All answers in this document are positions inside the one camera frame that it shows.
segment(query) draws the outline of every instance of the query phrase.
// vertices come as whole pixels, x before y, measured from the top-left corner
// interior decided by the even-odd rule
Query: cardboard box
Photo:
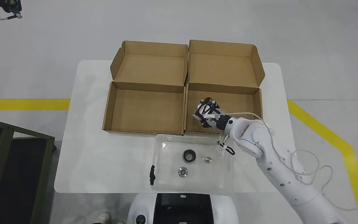
[[[226,113],[251,112],[262,117],[259,86],[264,77],[255,45],[190,40],[185,130],[219,133],[203,128],[192,117],[199,100],[206,97]],[[242,117],[253,119],[251,115]]]
[[[103,130],[183,134],[188,46],[124,41],[111,65]]]

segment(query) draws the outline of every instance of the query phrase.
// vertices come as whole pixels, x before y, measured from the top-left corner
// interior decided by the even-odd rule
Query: white table
[[[154,136],[102,130],[110,60],[84,60],[77,68],[55,180],[59,193],[147,193]],[[295,151],[281,68],[264,63],[263,117],[276,141]],[[276,192],[253,157],[235,149],[235,192]]]

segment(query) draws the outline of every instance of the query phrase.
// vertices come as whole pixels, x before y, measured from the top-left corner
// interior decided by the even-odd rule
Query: yellow floor line
[[[297,106],[294,102],[288,100],[287,103],[289,111],[293,116],[298,118],[310,129],[341,151],[353,189],[353,194],[356,199],[356,203],[358,204],[358,162],[354,154],[353,147],[338,135],[334,134],[316,118],[312,117],[302,108]]]
[[[0,110],[68,110],[70,99],[0,99]]]

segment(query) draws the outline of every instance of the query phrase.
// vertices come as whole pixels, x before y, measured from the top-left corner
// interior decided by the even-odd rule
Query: cable
[[[13,15],[13,16],[9,16],[9,17],[6,17],[6,18],[0,18],[0,20],[10,20],[12,18],[17,18],[16,15]]]
[[[275,151],[276,155],[278,156],[280,162],[281,162],[282,164],[284,164],[290,171],[292,171],[292,172],[295,174],[296,179],[297,179],[299,182],[301,182],[302,184],[312,185],[313,182],[314,182],[314,180],[315,180],[315,177],[316,177],[318,171],[321,170],[321,169],[323,169],[323,168],[325,168],[325,167],[328,167],[328,168],[331,170],[331,174],[330,174],[328,180],[325,182],[325,184],[323,184],[323,186],[322,186],[322,188],[321,188],[322,195],[326,198],[326,200],[328,200],[328,202],[330,202],[331,205],[333,205],[334,207],[336,207],[336,208],[338,208],[338,209],[340,209],[340,210],[343,210],[343,211],[355,211],[355,210],[358,210],[358,207],[355,207],[355,208],[342,208],[342,207],[340,207],[340,206],[337,206],[337,205],[335,205],[335,204],[324,194],[323,189],[328,185],[329,182],[331,182],[331,180],[332,180],[332,178],[333,178],[333,168],[332,168],[330,165],[324,165],[324,166],[322,166],[322,167],[319,167],[319,166],[320,166],[319,158],[318,158],[313,152],[310,152],[310,151],[307,151],[307,150],[296,150],[296,151],[292,152],[291,155],[290,155],[290,162],[291,162],[291,167],[292,167],[292,169],[291,169],[289,166],[287,166],[286,163],[282,162],[282,160],[281,160],[282,157],[281,157],[280,154],[277,152],[277,150],[276,150],[276,148],[275,148],[275,146],[274,146],[274,139],[273,139],[273,137],[272,137],[272,133],[271,133],[271,131],[270,131],[269,126],[268,126],[257,114],[249,113],[249,112],[240,112],[240,113],[215,114],[214,116],[216,116],[216,115],[235,115],[235,114],[250,114],[250,115],[253,115],[253,116],[255,116],[256,118],[258,118],[258,119],[264,124],[264,126],[266,127],[266,129],[267,129],[267,131],[268,131],[268,133],[269,133],[269,135],[270,135],[272,148],[274,149],[274,151]],[[315,159],[317,160],[317,167],[314,169],[313,172],[310,172],[310,173],[307,173],[307,174],[302,174],[302,173],[298,173],[298,172],[295,171],[295,169],[294,169],[294,167],[293,167],[292,157],[293,157],[293,155],[294,155],[295,153],[297,153],[298,151],[300,151],[300,152],[307,152],[307,153],[309,153],[309,154],[311,154],[311,155],[313,155],[313,156],[315,157]],[[313,178],[312,178],[312,181],[311,181],[310,183],[306,183],[306,182],[303,182],[302,180],[300,180],[296,174],[297,174],[297,175],[303,175],[303,176],[313,175]]]

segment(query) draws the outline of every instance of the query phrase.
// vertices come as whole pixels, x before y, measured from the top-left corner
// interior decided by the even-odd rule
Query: clear plastic container
[[[199,194],[230,195],[234,193],[234,156],[216,144],[217,138],[194,136],[156,136],[153,165],[156,176],[153,190],[161,192],[186,192]],[[183,159],[185,150],[196,154],[195,161]],[[186,177],[178,169],[187,168]]]

